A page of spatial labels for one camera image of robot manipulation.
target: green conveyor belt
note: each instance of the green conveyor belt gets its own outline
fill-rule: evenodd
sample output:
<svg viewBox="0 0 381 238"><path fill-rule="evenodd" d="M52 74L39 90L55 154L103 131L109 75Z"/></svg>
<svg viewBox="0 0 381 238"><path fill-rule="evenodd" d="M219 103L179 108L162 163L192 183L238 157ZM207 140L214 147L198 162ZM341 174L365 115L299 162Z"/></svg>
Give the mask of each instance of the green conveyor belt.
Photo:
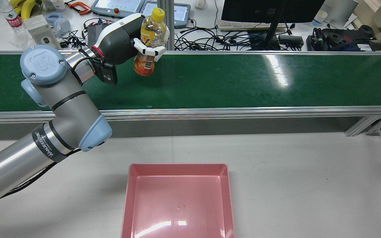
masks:
<svg viewBox="0 0 381 238"><path fill-rule="evenodd" d="M0 55L0 111L41 110L20 86L19 59ZM117 67L117 86L85 83L100 110L381 105L381 55L166 54L150 77L132 62Z"/></svg>

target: keyboard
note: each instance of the keyboard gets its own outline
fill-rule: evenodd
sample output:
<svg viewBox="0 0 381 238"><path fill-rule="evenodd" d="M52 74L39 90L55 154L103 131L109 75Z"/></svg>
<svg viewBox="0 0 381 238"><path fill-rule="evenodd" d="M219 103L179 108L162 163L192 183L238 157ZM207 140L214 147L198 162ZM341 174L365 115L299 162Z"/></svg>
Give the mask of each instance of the keyboard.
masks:
<svg viewBox="0 0 381 238"><path fill-rule="evenodd" d="M222 31L240 31L240 30L268 30L270 23L254 23L254 22L238 22L238 21L224 21L217 19L217 26ZM277 28L286 28L286 24L279 23Z"/></svg>

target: white desk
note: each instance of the white desk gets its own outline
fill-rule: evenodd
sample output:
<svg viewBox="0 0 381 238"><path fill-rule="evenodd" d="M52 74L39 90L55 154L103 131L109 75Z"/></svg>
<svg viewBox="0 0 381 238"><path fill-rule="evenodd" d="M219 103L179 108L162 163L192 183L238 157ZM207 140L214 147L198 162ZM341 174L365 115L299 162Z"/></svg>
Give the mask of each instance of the white desk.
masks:
<svg viewBox="0 0 381 238"><path fill-rule="evenodd" d="M216 0L217 6L218 6L218 18L221 17L221 12L223 10L223 3L224 0ZM88 6L91 6L94 2L93 0L83 0L82 2L88 4ZM216 6L214 4L214 0L207 0L207 7L203 10L197 10L194 7L195 0L187 1L187 0L178 0L178 3L186 3L191 5L191 12L189 17L192 19L195 19L197 21L197 24L199 27L206 27L206 28L212 28L214 27L214 20L216 18ZM42 14L45 16L47 15L47 12L43 11ZM67 18L71 23L71 30L79 30L79 33L77 34L80 36L80 31L83 30L83 22L90 19L90 18L98 18L98 15L89 14L84 16L79 16L79 14L71 9L68 9L64 15L65 18ZM177 34L177 36L180 36L182 31L184 29L175 29L174 32ZM313 30L313 26L311 23L298 23L296 24L296 28L292 29L293 35L295 36L302 36L302 38L305 39L309 34L311 34ZM217 31L219 35L224 35L227 32L221 32L220 30ZM210 35L203 31L196 31L189 33L186 35L186 38L188 40L195 40L203 37L209 37ZM23 34L15 34L9 27L8 23L4 19L4 17L0 14L0 50L4 51L17 51L17 50L24 50L28 46L33 45L33 41L29 41L30 36L27 33ZM217 48L222 48L221 45L215 44Z"/></svg>
<svg viewBox="0 0 381 238"><path fill-rule="evenodd" d="M104 145L0 200L0 238L120 238L131 163L228 164L237 238L381 237L381 137L119 138L133 128L111 125ZM0 150L33 127L0 125Z"/></svg>

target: pink tray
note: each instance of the pink tray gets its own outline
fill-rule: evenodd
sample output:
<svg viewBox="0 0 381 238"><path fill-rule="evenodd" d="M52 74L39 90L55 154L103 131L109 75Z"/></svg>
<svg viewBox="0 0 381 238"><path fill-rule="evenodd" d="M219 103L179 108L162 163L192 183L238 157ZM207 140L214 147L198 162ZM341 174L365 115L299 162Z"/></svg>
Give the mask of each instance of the pink tray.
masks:
<svg viewBox="0 0 381 238"><path fill-rule="evenodd" d="M225 164L132 164L121 238L234 238Z"/></svg>

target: plastic bottle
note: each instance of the plastic bottle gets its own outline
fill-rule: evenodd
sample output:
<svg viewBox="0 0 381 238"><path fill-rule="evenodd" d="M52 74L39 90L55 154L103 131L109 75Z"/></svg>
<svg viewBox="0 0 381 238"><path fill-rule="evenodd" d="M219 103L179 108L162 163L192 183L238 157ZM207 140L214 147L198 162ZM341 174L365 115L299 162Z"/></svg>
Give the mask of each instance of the plastic bottle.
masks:
<svg viewBox="0 0 381 238"><path fill-rule="evenodd" d="M8 0L0 0L0 12L4 14L8 24L15 32L22 32L25 30L24 24L18 17L13 6Z"/></svg>
<svg viewBox="0 0 381 238"><path fill-rule="evenodd" d="M165 36L165 24L163 22L165 12L161 8L154 8L152 15L146 17L141 27L141 42L147 47L158 47L163 44ZM149 76L154 72L154 56L146 56L138 53L133 61L133 68L141 76Z"/></svg>

